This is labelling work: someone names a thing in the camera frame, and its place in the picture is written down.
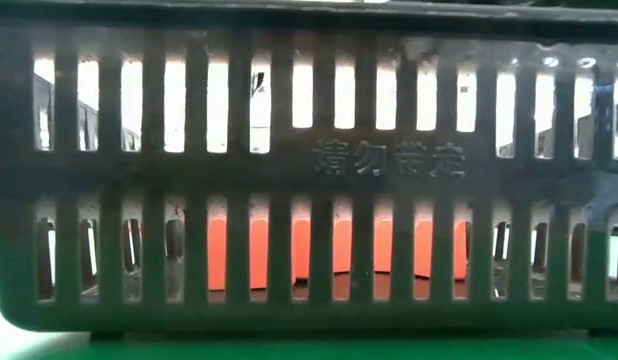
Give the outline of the green table mat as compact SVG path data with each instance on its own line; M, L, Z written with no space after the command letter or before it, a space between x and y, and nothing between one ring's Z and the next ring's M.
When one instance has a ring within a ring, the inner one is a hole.
M175 339L86 333L0 336L0 360L618 360L618 337L584 333L406 339Z

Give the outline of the red arch foam block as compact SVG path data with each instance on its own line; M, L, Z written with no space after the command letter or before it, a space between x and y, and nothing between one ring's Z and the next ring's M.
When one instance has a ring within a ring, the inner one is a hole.
M310 268L310 220L293 222L291 280L306 280ZM269 223L266 219L250 223L249 273L250 287L264 289L268 280ZM391 270L393 221L382 218L374 228L374 271ZM414 275L428 279L431 276L433 249L433 223L422 221L414 227ZM226 285L227 224L224 218L209 221L208 229L208 286L211 291L221 291ZM352 222L349 218L335 221L333 228L333 271L350 271L352 253ZM466 225L455 227L453 236L453 277L462 281L467 276Z

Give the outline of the black slotted plastic basket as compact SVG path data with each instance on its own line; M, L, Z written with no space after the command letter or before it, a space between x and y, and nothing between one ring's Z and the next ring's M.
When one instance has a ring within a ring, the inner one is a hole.
M617 9L0 0L0 312L45 332L617 334L617 63Z

